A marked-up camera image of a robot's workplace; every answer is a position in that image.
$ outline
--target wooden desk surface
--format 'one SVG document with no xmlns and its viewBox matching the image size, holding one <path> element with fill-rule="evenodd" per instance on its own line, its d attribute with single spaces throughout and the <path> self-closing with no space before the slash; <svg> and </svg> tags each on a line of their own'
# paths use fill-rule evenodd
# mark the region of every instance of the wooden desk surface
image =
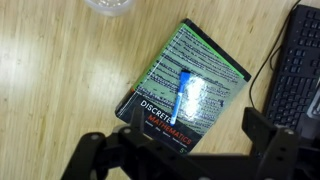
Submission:
<svg viewBox="0 0 320 180">
<path fill-rule="evenodd" d="M 182 19 L 255 75 L 294 3 L 137 0 L 110 18 L 81 0 L 0 0 L 0 179 L 59 179 L 83 134 L 122 124 L 115 106 Z M 253 89 L 259 109 L 271 75 L 265 68 Z M 248 89 L 193 152 L 249 152 L 240 128 Z M 110 179 L 126 176 L 117 169 Z"/>
</svg>

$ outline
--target black keyboard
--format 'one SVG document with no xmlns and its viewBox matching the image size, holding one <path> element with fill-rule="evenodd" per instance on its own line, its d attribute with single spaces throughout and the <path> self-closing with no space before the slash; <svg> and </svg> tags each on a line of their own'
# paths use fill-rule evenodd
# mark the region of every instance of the black keyboard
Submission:
<svg viewBox="0 0 320 180">
<path fill-rule="evenodd" d="M 320 75 L 320 9 L 298 5 L 290 15 L 264 113 L 274 124 L 296 129 Z"/>
</svg>

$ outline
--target clear plastic cup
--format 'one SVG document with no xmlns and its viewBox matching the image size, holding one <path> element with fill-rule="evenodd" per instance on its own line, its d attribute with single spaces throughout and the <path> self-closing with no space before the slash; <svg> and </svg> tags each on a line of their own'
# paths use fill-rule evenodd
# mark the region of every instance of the clear plastic cup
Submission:
<svg viewBox="0 0 320 180">
<path fill-rule="evenodd" d="M 95 11 L 107 16 L 119 16 L 130 9 L 134 0 L 84 0 Z"/>
</svg>

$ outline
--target book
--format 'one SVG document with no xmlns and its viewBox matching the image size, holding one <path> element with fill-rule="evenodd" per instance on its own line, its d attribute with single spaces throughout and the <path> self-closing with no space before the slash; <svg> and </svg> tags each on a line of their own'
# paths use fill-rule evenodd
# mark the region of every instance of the book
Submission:
<svg viewBox="0 0 320 180">
<path fill-rule="evenodd" d="M 177 121 L 170 126 L 182 70 L 191 76 Z M 143 107 L 144 133 L 180 153 L 188 153 L 250 78 L 197 25 L 185 19 L 119 103 L 115 114 L 130 122 L 134 108 Z"/>
</svg>

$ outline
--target blue pen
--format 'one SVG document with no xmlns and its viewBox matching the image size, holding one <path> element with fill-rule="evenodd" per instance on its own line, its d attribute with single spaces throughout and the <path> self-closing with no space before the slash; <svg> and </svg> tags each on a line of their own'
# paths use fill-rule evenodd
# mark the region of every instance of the blue pen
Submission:
<svg viewBox="0 0 320 180">
<path fill-rule="evenodd" d="M 176 103 L 174 104 L 171 120 L 170 120 L 170 125 L 173 126 L 176 123 L 177 117 L 178 117 L 178 112 L 179 112 L 179 107 L 181 104 L 181 99 L 182 95 L 184 92 L 184 87 L 187 84 L 188 80 L 190 79 L 190 72 L 188 71 L 181 71 L 180 73 L 180 85 L 179 85 L 179 90 L 178 90 L 178 95 L 176 98 Z"/>
</svg>

